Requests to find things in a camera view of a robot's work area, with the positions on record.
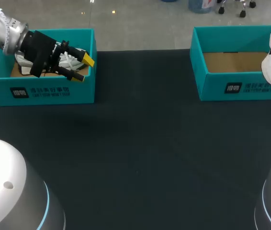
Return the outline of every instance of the teal box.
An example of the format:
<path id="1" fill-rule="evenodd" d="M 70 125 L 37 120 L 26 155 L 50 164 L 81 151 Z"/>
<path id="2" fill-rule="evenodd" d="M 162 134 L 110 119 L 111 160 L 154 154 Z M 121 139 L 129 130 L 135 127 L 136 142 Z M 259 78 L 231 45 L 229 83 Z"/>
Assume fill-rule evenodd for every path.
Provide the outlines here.
<path id="1" fill-rule="evenodd" d="M 93 29 L 40 30 L 47 36 L 70 46 L 89 51 L 95 61 L 89 67 L 84 82 L 68 81 L 64 76 L 10 77 L 15 62 L 14 55 L 6 56 L 0 50 L 0 106 L 40 104 L 86 104 L 94 102 L 97 51 Z M 25 91 L 24 97 L 15 98 L 13 90 Z"/>
<path id="2" fill-rule="evenodd" d="M 210 73 L 203 53 L 269 52 L 271 26 L 195 27 L 190 57 L 202 101 L 267 100 L 271 85 L 262 72 Z"/>

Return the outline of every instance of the cardboard box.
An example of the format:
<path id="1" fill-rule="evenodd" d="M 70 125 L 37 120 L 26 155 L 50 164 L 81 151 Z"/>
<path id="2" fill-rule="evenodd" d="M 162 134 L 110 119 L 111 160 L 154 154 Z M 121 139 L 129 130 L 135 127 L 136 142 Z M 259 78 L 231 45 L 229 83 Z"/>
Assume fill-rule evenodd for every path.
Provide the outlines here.
<path id="1" fill-rule="evenodd" d="M 271 26 L 195 27 L 190 57 L 202 101 L 267 100 L 261 72 Z"/>
<path id="2" fill-rule="evenodd" d="M 93 29 L 40 30 L 61 42 L 68 40 L 76 48 L 89 51 L 93 68 L 82 70 L 84 82 L 69 81 L 64 76 L 48 73 L 40 78 L 16 76 L 14 55 L 0 50 L 0 106 L 39 104 L 86 104 L 94 102 L 97 50 Z"/>

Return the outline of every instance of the printed logo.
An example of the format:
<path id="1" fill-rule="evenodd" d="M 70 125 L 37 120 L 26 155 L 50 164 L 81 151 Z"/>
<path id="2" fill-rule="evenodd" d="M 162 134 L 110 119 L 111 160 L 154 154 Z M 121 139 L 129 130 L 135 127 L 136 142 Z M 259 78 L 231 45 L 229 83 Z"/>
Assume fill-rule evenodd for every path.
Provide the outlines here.
<path id="1" fill-rule="evenodd" d="M 241 82 L 227 83 L 225 93 L 239 93 L 242 87 Z"/>
<path id="2" fill-rule="evenodd" d="M 12 87 L 10 91 L 14 98 L 29 98 L 29 95 L 24 87 Z"/>

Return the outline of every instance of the gray floor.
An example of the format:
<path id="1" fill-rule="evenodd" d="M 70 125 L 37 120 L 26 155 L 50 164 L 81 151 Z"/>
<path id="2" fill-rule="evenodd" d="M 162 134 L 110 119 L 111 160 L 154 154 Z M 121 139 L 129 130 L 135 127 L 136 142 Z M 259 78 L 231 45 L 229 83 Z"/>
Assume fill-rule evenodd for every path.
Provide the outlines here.
<path id="1" fill-rule="evenodd" d="M 219 5 L 192 13 L 187 0 L 0 0 L 0 8 L 31 29 L 92 27 L 99 51 L 189 48 L 194 26 L 271 24 L 271 0 L 258 0 L 246 18 L 228 1 L 223 15 Z"/>

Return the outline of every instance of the black table surface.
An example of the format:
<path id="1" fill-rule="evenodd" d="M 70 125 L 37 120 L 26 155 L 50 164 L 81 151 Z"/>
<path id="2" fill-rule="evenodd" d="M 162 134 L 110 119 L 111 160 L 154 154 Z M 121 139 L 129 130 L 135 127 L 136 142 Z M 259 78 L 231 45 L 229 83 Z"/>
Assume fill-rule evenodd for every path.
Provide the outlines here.
<path id="1" fill-rule="evenodd" d="M 271 101 L 201 102 L 189 54 L 99 52 L 95 104 L 0 107 L 67 230 L 255 229 Z"/>

